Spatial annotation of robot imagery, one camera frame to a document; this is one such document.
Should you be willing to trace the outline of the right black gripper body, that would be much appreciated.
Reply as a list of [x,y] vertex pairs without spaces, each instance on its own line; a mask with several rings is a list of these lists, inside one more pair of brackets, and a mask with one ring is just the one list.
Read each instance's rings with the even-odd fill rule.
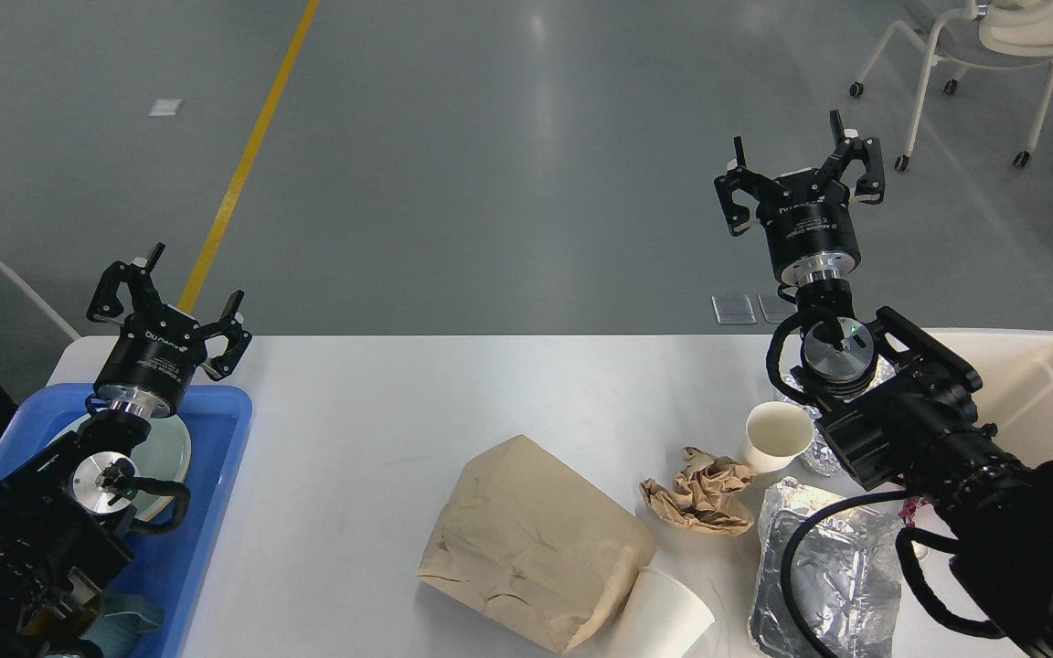
[[837,179],[820,180],[815,168],[773,179],[790,194],[773,193],[758,201],[774,279],[804,286],[818,278],[845,278],[861,262],[849,212],[851,191]]

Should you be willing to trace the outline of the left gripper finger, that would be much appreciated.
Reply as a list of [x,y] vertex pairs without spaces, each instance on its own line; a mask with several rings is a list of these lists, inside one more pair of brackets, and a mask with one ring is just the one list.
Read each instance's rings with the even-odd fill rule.
[[[243,290],[232,292],[223,313],[216,321],[202,324],[188,332],[188,342],[196,343],[201,348],[202,359],[197,361],[197,365],[214,382],[233,375],[239,361],[250,348],[252,334],[243,328],[241,316],[239,316],[239,308],[243,300],[245,300]],[[207,341],[219,337],[225,338],[225,348],[220,354],[211,355],[206,346]]]
[[134,313],[162,308],[164,303],[152,281],[152,271],[164,250],[165,244],[157,242],[143,259],[112,263],[91,296],[87,320],[93,324],[123,325]]

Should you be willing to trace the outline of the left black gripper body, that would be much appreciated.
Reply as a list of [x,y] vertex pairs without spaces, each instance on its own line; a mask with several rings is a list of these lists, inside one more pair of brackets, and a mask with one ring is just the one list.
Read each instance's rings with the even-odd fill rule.
[[207,358],[201,325],[173,305],[135,311],[93,383],[100,401],[130,401],[147,418],[175,416],[194,372]]

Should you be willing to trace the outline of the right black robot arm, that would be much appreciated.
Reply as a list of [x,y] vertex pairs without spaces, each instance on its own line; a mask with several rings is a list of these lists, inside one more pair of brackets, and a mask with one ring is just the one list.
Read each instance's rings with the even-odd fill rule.
[[795,602],[795,553],[812,529],[860,505],[923,497],[952,530],[896,534],[903,579],[943,629],[1008,640],[1053,657],[1053,460],[1028,467],[979,425],[971,364],[893,308],[856,317],[848,275],[860,262],[849,206],[886,191],[875,137],[847,129],[832,109],[835,149],[818,168],[766,176],[748,167],[742,139],[714,187],[731,236],[764,228],[778,294],[794,312],[774,330],[772,386],[818,408],[824,442],[865,495],[810,515],[786,542],[779,586],[816,653],[832,651]]

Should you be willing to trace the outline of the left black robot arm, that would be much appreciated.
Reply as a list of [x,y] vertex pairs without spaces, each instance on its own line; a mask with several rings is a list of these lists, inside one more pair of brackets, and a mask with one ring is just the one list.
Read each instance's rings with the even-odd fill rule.
[[[220,383],[252,333],[242,290],[208,324],[164,302],[152,280],[164,248],[112,263],[93,292],[88,320],[120,333],[85,408],[38,420],[69,387],[43,391],[0,442],[0,657],[110,655],[100,626],[116,583],[144,586],[165,614],[155,653],[181,642],[250,420],[247,397]],[[171,441],[176,417],[197,411],[185,403],[197,372],[234,399],[212,460],[202,433]]]

